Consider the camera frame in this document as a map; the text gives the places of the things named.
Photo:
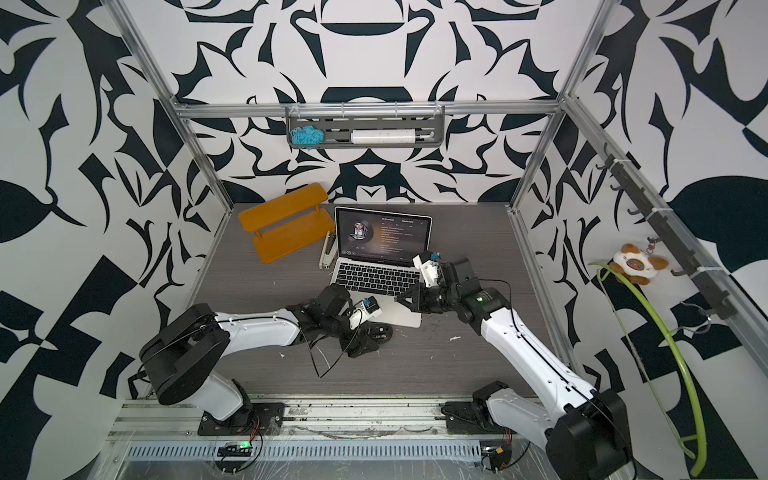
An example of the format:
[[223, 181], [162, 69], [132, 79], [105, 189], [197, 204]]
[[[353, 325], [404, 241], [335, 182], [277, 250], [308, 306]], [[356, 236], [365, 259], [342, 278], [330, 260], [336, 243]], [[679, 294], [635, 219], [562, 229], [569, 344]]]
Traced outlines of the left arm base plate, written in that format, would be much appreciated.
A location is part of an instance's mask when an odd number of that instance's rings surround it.
[[256, 402], [244, 405], [227, 420], [216, 420], [209, 412], [201, 418], [197, 434], [202, 437], [244, 436], [258, 428], [262, 435], [277, 435], [283, 425], [286, 405]]

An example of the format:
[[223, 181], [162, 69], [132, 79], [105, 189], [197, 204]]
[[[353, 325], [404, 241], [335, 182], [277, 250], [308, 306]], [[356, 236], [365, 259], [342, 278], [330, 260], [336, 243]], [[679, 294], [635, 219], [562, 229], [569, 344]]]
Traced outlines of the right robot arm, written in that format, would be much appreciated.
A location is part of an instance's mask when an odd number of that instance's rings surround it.
[[421, 278], [398, 302], [415, 313], [453, 312], [498, 350], [536, 394], [526, 400], [495, 382], [473, 395], [476, 416], [542, 449], [562, 479], [606, 479], [638, 466], [624, 401], [600, 392], [549, 350], [510, 300], [486, 287], [469, 260], [444, 261], [425, 251], [413, 259]]

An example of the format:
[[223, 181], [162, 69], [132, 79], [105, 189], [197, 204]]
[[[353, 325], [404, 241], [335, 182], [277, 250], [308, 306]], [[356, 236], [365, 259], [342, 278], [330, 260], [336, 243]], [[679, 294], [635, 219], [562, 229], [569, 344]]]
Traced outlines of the black wireless mouse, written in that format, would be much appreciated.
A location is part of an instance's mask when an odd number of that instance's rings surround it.
[[384, 344], [391, 340], [393, 327], [389, 324], [380, 322], [365, 322], [359, 330], [364, 338], [374, 341], [377, 344]]

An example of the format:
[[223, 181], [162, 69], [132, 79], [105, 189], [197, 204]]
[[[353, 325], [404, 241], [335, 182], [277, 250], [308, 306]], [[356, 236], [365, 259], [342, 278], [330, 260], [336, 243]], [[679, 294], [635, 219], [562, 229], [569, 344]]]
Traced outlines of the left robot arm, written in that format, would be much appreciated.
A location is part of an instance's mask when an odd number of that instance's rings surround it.
[[195, 304], [142, 347], [138, 374], [160, 404], [190, 404], [210, 421], [242, 431], [253, 422], [254, 408], [237, 381], [216, 372], [222, 358], [263, 347], [313, 348], [326, 338], [357, 358], [391, 339], [392, 327], [377, 320], [382, 312], [375, 298], [355, 301], [336, 284], [274, 312], [226, 314]]

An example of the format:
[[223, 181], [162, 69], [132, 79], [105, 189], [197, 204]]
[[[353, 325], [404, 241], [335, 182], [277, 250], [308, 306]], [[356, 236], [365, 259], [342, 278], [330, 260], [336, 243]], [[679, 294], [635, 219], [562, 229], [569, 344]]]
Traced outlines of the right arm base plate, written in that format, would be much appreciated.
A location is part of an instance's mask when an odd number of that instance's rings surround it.
[[447, 401], [440, 407], [450, 434], [501, 434], [503, 429], [482, 420], [472, 402]]

